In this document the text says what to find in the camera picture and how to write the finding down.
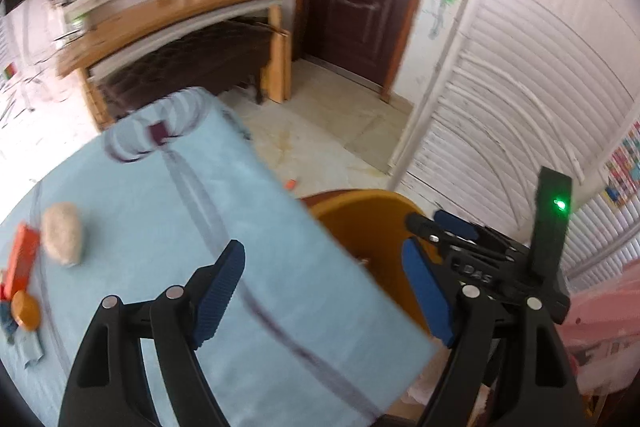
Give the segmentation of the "orange round lid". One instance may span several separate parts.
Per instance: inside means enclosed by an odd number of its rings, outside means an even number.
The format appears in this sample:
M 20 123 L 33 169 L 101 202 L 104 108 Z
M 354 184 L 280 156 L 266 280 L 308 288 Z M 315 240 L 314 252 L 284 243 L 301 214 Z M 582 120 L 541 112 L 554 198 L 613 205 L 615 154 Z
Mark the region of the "orange round lid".
M 15 323 L 27 332 L 35 332 L 41 323 L 38 300 L 27 291 L 17 291 L 11 300 L 11 314 Z

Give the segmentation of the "orange box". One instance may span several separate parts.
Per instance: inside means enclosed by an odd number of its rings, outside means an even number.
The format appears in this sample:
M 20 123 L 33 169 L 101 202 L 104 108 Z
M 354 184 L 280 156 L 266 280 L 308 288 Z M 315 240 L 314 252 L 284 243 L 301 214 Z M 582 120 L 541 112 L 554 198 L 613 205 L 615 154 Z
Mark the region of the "orange box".
M 1 299 L 11 301 L 17 291 L 27 291 L 40 245 L 40 233 L 21 222 L 15 232 L 9 263 L 2 280 Z

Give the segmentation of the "white packet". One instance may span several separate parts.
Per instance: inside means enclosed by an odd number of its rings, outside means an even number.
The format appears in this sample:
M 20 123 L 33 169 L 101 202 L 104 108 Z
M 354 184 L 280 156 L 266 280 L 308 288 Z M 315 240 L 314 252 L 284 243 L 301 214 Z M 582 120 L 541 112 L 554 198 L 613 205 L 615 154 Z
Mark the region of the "white packet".
M 25 369 L 35 366 L 43 358 L 43 350 L 36 331 L 17 329 L 14 334 L 14 346 Z

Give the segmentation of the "blue wrapper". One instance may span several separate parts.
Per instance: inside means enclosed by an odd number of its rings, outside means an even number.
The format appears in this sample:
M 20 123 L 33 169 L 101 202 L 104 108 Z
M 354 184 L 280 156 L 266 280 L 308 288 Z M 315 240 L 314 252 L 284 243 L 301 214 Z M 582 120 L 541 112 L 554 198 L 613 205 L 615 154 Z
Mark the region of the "blue wrapper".
M 14 335 L 18 329 L 18 325 L 12 317 L 9 301 L 1 301 L 0 303 L 0 327 L 6 341 L 10 345 L 13 345 Z

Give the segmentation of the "orange trash bin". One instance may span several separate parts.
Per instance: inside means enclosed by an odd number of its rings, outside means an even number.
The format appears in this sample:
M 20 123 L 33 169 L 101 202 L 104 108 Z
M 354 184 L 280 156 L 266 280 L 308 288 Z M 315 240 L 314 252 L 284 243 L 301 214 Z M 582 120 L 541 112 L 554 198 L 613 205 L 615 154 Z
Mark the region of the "orange trash bin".
M 410 213 L 420 211 L 410 199 L 384 190 L 334 190 L 302 198 L 311 216 L 353 258 L 364 263 L 375 283 L 427 334 L 452 345 L 450 309 L 435 287 L 418 297 L 402 265 L 402 246 L 411 236 Z

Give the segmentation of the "light blue patterned tablecloth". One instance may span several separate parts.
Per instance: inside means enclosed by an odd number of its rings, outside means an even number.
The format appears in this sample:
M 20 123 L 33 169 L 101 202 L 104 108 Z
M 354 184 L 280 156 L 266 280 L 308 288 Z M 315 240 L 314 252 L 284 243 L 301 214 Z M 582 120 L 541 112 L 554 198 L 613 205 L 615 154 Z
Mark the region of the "light blue patterned tablecloth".
M 43 313 L 42 359 L 1 361 L 43 425 L 58 421 L 81 338 L 101 300 L 155 298 L 215 262 L 235 239 L 238 289 L 198 361 L 235 426 L 367 426 L 430 363 L 435 346 L 259 160 L 230 110 L 201 88 L 122 119 L 47 174 L 1 225 L 70 202 L 84 255 L 41 256 L 30 286 Z

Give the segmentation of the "white louvered screen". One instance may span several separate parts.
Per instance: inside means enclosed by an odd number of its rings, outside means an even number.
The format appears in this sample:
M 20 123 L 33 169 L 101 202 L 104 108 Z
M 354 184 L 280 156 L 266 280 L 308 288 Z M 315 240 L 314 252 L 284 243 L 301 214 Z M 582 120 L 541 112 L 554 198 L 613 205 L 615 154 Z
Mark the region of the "white louvered screen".
M 390 188 L 527 242 L 539 171 L 573 181 L 573 291 L 639 257 L 639 0 L 423 0 Z

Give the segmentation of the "dark tufted bench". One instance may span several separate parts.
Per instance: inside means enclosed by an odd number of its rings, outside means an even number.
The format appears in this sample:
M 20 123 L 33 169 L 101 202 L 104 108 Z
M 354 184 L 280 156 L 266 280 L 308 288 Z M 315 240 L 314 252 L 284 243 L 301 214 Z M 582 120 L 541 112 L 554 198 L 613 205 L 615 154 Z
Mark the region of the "dark tufted bench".
M 260 104 L 272 36 L 271 27 L 261 22 L 226 20 L 190 32 L 113 72 L 98 82 L 98 90 L 115 119 L 193 87 L 213 95 L 250 88 Z

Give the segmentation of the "wooden desk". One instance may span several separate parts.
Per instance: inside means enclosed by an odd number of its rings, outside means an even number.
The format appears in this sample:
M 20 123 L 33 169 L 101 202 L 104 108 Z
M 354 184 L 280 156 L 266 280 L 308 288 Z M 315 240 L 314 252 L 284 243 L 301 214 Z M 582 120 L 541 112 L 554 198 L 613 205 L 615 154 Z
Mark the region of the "wooden desk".
M 191 32 L 238 16 L 268 12 L 274 31 L 272 49 L 283 63 L 271 62 L 262 76 L 270 100 L 291 98 L 291 54 L 278 39 L 282 28 L 282 0 L 149 0 L 102 20 L 95 28 L 64 46 L 56 58 L 56 73 L 64 78 L 76 72 L 96 129 L 112 122 L 96 84 L 126 65 Z

